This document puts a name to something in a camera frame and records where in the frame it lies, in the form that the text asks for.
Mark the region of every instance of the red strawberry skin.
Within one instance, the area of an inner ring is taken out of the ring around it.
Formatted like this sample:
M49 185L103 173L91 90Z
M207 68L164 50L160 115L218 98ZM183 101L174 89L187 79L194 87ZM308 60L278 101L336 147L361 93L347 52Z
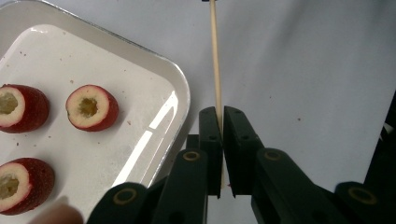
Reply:
M25 110L22 119L9 127L0 126L0 131L5 133L27 133L38 129L47 120L50 113L50 101L46 95L33 87L6 84L3 87L11 87L19 90L25 101Z
M29 194L19 203L0 214L13 216L30 211L48 199L55 184L55 173L44 161L35 158L20 158L8 163L19 163L29 173Z

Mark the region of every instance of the strawberry slice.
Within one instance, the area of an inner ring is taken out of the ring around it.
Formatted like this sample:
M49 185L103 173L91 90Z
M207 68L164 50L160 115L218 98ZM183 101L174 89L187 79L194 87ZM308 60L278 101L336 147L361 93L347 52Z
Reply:
M44 161L20 158L0 166L0 214L13 216L32 210L48 199L55 173Z
M73 126L86 132L99 132L114 124L119 105L116 98L104 88L86 85L70 94L66 110Z
M33 87L7 84L0 88L0 131L26 133L47 120L50 102Z

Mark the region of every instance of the white backdrop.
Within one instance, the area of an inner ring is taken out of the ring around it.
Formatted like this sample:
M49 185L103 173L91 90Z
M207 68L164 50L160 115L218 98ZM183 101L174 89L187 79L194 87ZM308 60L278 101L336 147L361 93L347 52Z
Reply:
M215 105L208 3L49 2L178 64L185 130L198 133L198 112ZM323 188L363 181L396 88L396 2L219 0L217 12L223 103ZM210 198L208 223L254 222L249 197Z

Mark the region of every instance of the screw hole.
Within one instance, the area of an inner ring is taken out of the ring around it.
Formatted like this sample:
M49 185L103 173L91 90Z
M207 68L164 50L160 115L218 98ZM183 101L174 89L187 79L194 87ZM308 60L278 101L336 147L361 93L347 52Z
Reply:
M351 187L347 191L349 196L355 199L356 201L364 204L376 204L377 200L376 197L372 192L367 189L358 188L358 187Z
M183 158L186 161L197 161L201 155L196 151L189 151L183 154Z
M265 157L265 159L270 160L270 161L279 161L281 158L280 154L275 151L266 151L264 153L264 157Z
M137 191L135 189L121 189L113 197L113 202L118 205L125 205L133 202L137 197Z

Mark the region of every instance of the white plastic tray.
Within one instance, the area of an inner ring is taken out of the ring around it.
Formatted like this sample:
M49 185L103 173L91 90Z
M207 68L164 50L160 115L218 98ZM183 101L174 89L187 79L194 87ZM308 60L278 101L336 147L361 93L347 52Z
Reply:
M0 8L0 84L29 85L50 101L50 114L30 133L0 133L0 163L20 157L48 162L56 173L49 199L37 209L0 223L25 223L66 198L87 220L112 186L152 184L190 106L180 69L164 57L43 2ZM109 129L74 128L64 109L85 84L110 91L120 115Z

